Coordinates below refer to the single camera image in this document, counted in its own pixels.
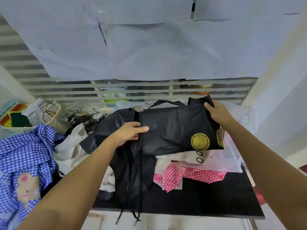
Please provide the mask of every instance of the person's left arm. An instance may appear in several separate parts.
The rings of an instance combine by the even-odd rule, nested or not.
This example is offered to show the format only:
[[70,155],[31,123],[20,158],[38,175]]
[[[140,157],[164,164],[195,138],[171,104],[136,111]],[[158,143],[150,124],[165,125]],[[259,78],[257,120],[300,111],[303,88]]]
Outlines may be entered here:
[[116,148],[149,130],[139,125],[138,122],[125,123],[106,138],[38,202],[17,230],[81,229]]

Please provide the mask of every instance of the yellow circle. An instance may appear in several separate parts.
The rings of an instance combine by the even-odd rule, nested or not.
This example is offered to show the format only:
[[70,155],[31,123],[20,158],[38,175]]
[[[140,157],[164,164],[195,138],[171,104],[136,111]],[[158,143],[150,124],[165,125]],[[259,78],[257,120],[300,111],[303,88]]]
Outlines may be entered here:
[[196,133],[191,138],[191,145],[196,150],[206,150],[210,146],[210,140],[205,134]]

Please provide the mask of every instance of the human arm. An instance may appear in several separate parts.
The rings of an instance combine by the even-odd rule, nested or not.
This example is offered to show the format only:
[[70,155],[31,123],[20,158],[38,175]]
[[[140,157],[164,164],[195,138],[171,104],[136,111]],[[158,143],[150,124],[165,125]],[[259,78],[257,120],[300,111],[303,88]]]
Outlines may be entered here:
[[231,136],[258,190],[288,230],[307,229],[307,177],[261,143],[225,106],[205,103],[213,120]]
[[17,230],[81,229],[99,191],[116,148],[149,130],[137,122],[125,123],[107,137],[83,162],[69,172],[19,225]]

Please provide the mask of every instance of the white floor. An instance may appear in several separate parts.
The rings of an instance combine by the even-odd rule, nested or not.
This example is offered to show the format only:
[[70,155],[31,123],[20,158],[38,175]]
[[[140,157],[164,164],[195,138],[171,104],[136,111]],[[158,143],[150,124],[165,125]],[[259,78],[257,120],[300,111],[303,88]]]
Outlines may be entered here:
[[117,225],[118,215],[88,217],[82,230],[245,230],[248,221],[234,218],[141,215],[141,222],[135,224],[132,213],[123,213]]

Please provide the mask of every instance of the black table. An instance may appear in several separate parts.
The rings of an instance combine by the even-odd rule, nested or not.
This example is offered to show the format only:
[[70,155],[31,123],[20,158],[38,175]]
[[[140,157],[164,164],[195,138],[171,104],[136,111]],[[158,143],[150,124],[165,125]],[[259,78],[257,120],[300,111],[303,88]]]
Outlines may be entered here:
[[[116,196],[110,201],[96,198],[92,210],[121,211]],[[142,213],[264,219],[245,170],[211,184],[184,178],[182,190],[169,193],[153,184],[143,192]]]

